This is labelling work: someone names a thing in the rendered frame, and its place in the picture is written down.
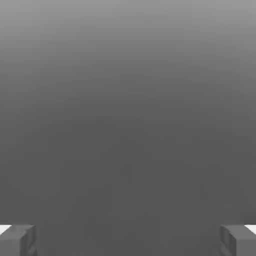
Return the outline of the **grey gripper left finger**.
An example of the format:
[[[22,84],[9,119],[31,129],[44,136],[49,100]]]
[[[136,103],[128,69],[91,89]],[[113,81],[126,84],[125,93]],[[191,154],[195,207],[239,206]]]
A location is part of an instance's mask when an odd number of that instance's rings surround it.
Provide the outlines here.
[[[38,256],[37,227],[0,224],[0,256]]]

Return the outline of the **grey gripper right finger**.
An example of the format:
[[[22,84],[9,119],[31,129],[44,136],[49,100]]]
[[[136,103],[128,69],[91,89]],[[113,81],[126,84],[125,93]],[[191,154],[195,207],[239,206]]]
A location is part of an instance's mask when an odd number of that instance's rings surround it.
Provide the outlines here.
[[[256,224],[221,225],[219,256],[256,256]]]

